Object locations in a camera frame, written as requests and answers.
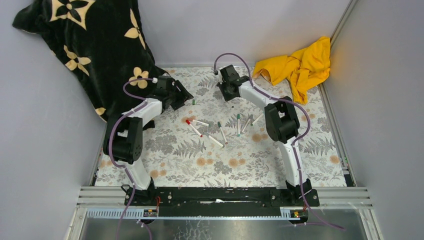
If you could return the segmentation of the grey capped slanted marker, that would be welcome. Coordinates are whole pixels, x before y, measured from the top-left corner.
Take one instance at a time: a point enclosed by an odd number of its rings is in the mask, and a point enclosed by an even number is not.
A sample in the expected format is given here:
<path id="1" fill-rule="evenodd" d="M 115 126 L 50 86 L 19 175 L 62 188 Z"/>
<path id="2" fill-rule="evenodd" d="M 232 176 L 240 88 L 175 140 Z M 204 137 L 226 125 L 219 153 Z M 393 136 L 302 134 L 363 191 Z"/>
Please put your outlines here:
<path id="1" fill-rule="evenodd" d="M 245 121 L 245 123 L 244 123 L 243 127 L 241 128 L 241 131 L 240 131 L 240 133 L 241 133 L 241 134 L 243 134 L 243 133 L 244 133 L 244 131 L 245 131 L 245 129 L 247 128 L 247 126 L 250 126 L 250 125 L 251 125 L 252 118 L 253 118 L 253 115 L 252 115 L 252 114 L 250 114 L 250 115 L 247 117 L 247 119 L 246 119 L 246 121 Z"/>

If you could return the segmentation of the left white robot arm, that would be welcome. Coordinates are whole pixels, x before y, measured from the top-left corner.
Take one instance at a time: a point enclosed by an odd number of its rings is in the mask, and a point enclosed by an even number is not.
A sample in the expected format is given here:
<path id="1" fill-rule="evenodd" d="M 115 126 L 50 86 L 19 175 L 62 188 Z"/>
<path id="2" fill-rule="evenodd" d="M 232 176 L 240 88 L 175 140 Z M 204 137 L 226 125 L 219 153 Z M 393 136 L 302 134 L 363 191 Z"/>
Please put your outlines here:
<path id="1" fill-rule="evenodd" d="M 143 131 L 153 128 L 154 118 L 160 116 L 168 108 L 177 110 L 185 102 L 193 99 L 193 95 L 183 84 L 171 76 L 146 78 L 152 89 L 145 96 L 133 94 L 127 86 L 139 81 L 130 80 L 122 87 L 123 92 L 141 103 L 128 111 L 112 114 L 107 122 L 103 142 L 103 152 L 110 157 L 112 164 L 125 171 L 132 187 L 137 190 L 136 199 L 144 206 L 152 204 L 155 192 L 150 187 L 153 182 L 142 162 Z"/>

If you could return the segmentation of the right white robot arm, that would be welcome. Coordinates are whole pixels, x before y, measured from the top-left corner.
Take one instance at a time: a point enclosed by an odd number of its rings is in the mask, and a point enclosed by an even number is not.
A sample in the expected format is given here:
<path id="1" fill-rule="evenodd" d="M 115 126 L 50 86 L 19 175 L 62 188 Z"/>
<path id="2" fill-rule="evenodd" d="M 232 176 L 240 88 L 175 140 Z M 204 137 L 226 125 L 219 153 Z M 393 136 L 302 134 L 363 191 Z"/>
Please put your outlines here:
<path id="1" fill-rule="evenodd" d="M 218 88 L 226 102 L 243 98 L 262 109 L 268 136 L 278 144 L 285 167 L 287 201 L 293 206 L 301 205 L 312 190 L 310 180 L 304 176 L 303 163 L 297 138 L 300 122 L 290 97 L 278 98 L 263 88 L 252 84 L 248 76 L 240 76 L 233 65 L 214 69 L 218 76 Z"/>

